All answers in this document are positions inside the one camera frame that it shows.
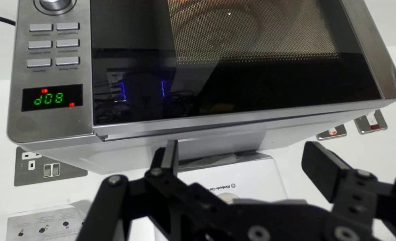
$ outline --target white countertop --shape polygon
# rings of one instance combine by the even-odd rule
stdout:
[[[367,3],[396,65],[396,0],[368,0]],[[16,0],[0,0],[0,17],[15,19]],[[7,137],[13,38],[15,29],[0,23],[0,240],[5,240],[5,223],[1,217],[92,200],[102,179],[104,179],[90,173],[84,179],[13,188],[16,145]],[[396,104],[383,109],[383,114],[388,124],[387,132],[360,136],[356,126],[349,122],[346,124],[346,138],[324,141],[322,145],[353,168],[369,171],[377,175],[380,181],[392,183],[396,177]],[[265,153],[274,157],[289,199],[305,199],[309,204],[328,208],[329,205],[301,171],[302,148],[304,142],[298,142]],[[140,172],[126,175],[138,179]],[[380,227],[375,232],[383,240],[392,239]]]

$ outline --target black mechanical part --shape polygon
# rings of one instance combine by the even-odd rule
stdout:
[[[131,221],[140,217],[150,217],[173,241],[365,241],[376,240],[373,219],[396,236],[396,183],[383,184],[352,169],[317,142],[305,145],[302,168],[333,204],[332,212],[306,204],[227,205],[201,185],[187,187],[175,177],[177,147],[171,141],[158,151],[142,180],[104,180],[78,240],[112,240],[119,221],[128,240]]]

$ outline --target stainless steel microwave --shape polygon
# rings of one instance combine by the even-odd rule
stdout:
[[[19,3],[8,136],[76,165],[169,138],[277,148],[393,101],[363,0]]]

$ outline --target control knob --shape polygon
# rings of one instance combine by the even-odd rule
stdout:
[[[40,6],[47,11],[61,11],[70,7],[72,0],[40,0]]]

